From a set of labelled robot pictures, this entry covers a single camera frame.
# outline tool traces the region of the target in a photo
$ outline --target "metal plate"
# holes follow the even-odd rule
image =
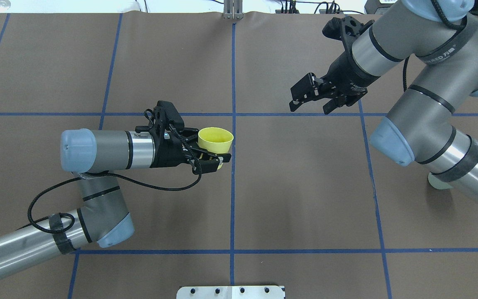
[[[176,299],[285,299],[284,286],[182,287]]]

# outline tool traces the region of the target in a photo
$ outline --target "wires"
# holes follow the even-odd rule
[[[444,11],[442,11],[442,7],[440,7],[440,4],[438,3],[438,0],[431,0],[431,3],[433,4],[434,10],[438,14],[438,17],[440,17],[440,19],[442,20],[442,23],[444,23],[444,25],[446,25],[447,28],[459,31],[459,30],[464,29],[464,27],[466,27],[466,25],[457,25],[457,24],[451,23],[447,19],[446,14],[444,14]],[[476,11],[476,10],[475,11],[470,11],[470,13],[472,15],[476,15],[478,17],[478,11]]]
[[[296,1],[295,0],[290,0],[289,13],[298,13],[298,11],[296,10]]]
[[[360,11],[352,11],[352,10],[341,10],[340,9],[340,5],[337,4],[337,2],[333,1],[333,2],[320,2],[318,3],[317,5],[317,8],[315,8],[315,12],[313,12],[313,15],[315,13],[317,13],[318,11],[318,8],[322,5],[322,4],[326,4],[326,12],[327,14],[338,14],[338,13],[341,13],[341,12],[355,12],[355,13],[360,13],[361,15],[364,15],[364,13],[360,12]]]
[[[410,58],[407,57],[405,59],[405,62],[403,63],[403,92],[407,91],[407,66],[408,66],[408,59]]]
[[[319,8],[322,4],[326,4],[326,11],[328,11],[328,5],[329,5],[329,3],[327,3],[327,2],[320,2],[320,3],[317,5],[317,8],[315,8],[315,12],[313,12],[313,15],[314,15],[315,13],[317,13],[318,8]]]
[[[431,3],[433,4],[434,10],[438,14],[438,17],[440,17],[440,19],[442,20],[442,23],[444,23],[444,25],[446,25],[449,29],[462,30],[464,28],[463,25],[457,25],[449,22],[446,17],[446,14],[444,14],[444,11],[442,11],[440,4],[438,4],[438,0],[431,0]]]
[[[334,13],[339,13],[339,12],[354,12],[354,13],[360,13],[361,15],[366,15],[365,13],[362,13],[362,12],[360,12],[360,11],[351,11],[351,10],[335,11]]]
[[[148,119],[148,121],[150,121],[151,123],[154,123],[153,119],[149,116],[148,112],[152,113],[153,111],[152,111],[152,109],[146,109],[144,111],[145,118]],[[193,153],[193,150],[191,149],[191,146],[189,146],[189,144],[185,141],[185,138],[182,138],[182,136],[180,135],[178,130],[176,130],[176,128],[173,125],[169,125],[169,130],[173,133],[173,135],[176,138],[178,138],[178,140],[180,140],[184,150],[188,151],[188,153],[190,155],[189,156],[190,159],[188,159],[189,163],[193,167],[196,167],[196,168],[199,169],[199,177],[197,178],[197,180],[192,182],[190,185],[185,186],[185,187],[180,187],[180,188],[166,188],[166,187],[158,187],[158,186],[153,186],[153,185],[150,185],[150,184],[146,184],[144,182],[140,182],[140,181],[128,178],[126,176],[122,176],[120,174],[110,174],[108,172],[101,172],[100,174],[91,174],[89,172],[86,172],[86,174],[91,175],[91,176],[96,176],[96,177],[114,176],[116,178],[120,178],[120,179],[129,181],[131,183],[134,183],[134,184],[137,184],[137,185],[140,185],[140,186],[144,186],[144,187],[151,188],[151,189],[157,189],[157,190],[161,190],[161,191],[183,191],[183,190],[186,190],[186,189],[189,189],[189,188],[193,187],[194,185],[197,185],[198,182],[200,182],[200,180],[202,178],[202,167],[200,166],[199,158],[197,157],[197,155],[195,155]],[[69,229],[71,229],[71,227],[75,224],[75,217],[72,214],[59,213],[60,217],[65,217],[65,218],[71,219],[71,223],[66,228],[55,229],[55,230],[54,229],[47,229],[47,228],[44,228],[44,227],[38,225],[37,223],[40,222],[40,221],[44,221],[44,220],[48,219],[49,217],[43,217],[43,218],[38,219],[38,220],[32,219],[32,208],[34,208],[34,205],[36,204],[38,199],[40,199],[40,197],[42,197],[42,195],[44,195],[45,193],[47,193],[49,191],[52,191],[54,189],[57,189],[58,187],[69,184],[70,182],[74,182],[74,181],[78,181],[78,180],[82,180],[82,178],[78,177],[78,178],[72,178],[72,179],[69,179],[69,180],[65,180],[65,181],[63,181],[59,184],[56,184],[54,186],[49,187],[48,189],[45,189],[44,191],[42,191],[38,195],[36,195],[36,197],[32,200],[32,202],[29,205],[29,208],[27,210],[27,219],[29,220],[29,223],[27,225],[24,225],[24,226],[20,227],[19,229],[22,229],[22,228],[25,228],[25,227],[28,227],[28,226],[32,225],[36,229],[39,229],[39,230],[43,231],[44,233],[52,233],[52,234],[64,233],[65,231],[68,231]]]
[[[42,195],[44,195],[45,193],[47,193],[47,192],[49,192],[53,189],[57,189],[58,187],[69,184],[70,182],[74,182],[74,181],[78,181],[78,180],[81,180],[81,178],[72,178],[72,179],[69,179],[69,180],[65,180],[65,181],[63,181],[59,184],[56,184],[55,186],[51,186],[48,189],[45,189],[44,191],[42,191],[38,195],[36,195],[36,197],[32,200],[31,204],[29,205],[29,209],[27,210],[27,219],[29,220],[29,225],[34,226],[36,229],[39,229],[39,230],[43,231],[44,233],[64,233],[65,231],[68,231],[68,229],[70,229],[75,224],[75,217],[72,214],[60,213],[60,217],[66,217],[66,218],[71,219],[71,223],[66,228],[53,230],[53,229],[47,229],[47,228],[41,227],[40,225],[37,224],[37,222],[40,222],[42,220],[36,220],[35,221],[34,219],[32,219],[32,208],[34,207],[34,204],[36,204],[36,201],[38,201],[38,199],[40,199],[40,197]]]

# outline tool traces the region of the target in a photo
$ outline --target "gray robot arm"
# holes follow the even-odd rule
[[[324,106],[326,114],[351,105],[366,94],[368,85],[415,54],[427,66],[382,120],[370,143],[400,165],[417,161],[431,176],[478,203],[478,141],[449,124],[468,96],[478,97],[478,20],[467,14],[473,1],[438,2],[444,17],[462,30],[444,25],[430,0],[398,1],[373,24],[352,17],[330,21],[324,35],[350,36],[346,51],[325,76],[310,73],[292,87],[290,108],[325,97],[332,99]]]
[[[117,182],[120,176],[109,170],[188,163],[200,179],[201,174],[216,172],[220,164],[230,161],[230,154],[215,154],[200,148],[198,130],[184,127],[172,103],[159,101],[148,111],[151,112],[150,116],[146,114],[149,125],[138,126],[135,131],[63,132],[61,164],[76,176],[66,182],[78,181],[83,206],[35,223],[30,213],[32,203],[30,223],[0,237],[0,279],[91,242],[107,248],[129,238],[134,226]]]

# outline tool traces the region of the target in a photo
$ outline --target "metal bracket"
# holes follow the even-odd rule
[[[224,19],[243,19],[243,0],[224,0]]]
[[[182,287],[176,299],[285,299],[284,286]]]

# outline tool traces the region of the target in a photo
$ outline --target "silver arm segment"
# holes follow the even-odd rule
[[[402,1],[368,30],[373,30],[375,44],[363,34],[354,43],[353,55],[364,71],[375,76],[396,64],[381,64],[385,53],[397,59],[425,56],[455,33],[441,22],[416,15]],[[478,142],[449,124],[474,91],[478,91],[478,30],[455,55],[425,67],[374,131],[371,144],[401,165],[417,161],[478,203]]]
[[[116,178],[107,176],[78,182],[85,202],[83,207],[70,212],[75,223],[65,236],[28,226],[0,237],[0,279],[88,243],[98,242],[99,246],[108,247],[132,235],[132,221]],[[67,227],[70,219],[61,218],[61,221]],[[49,222],[38,224],[49,228]]]

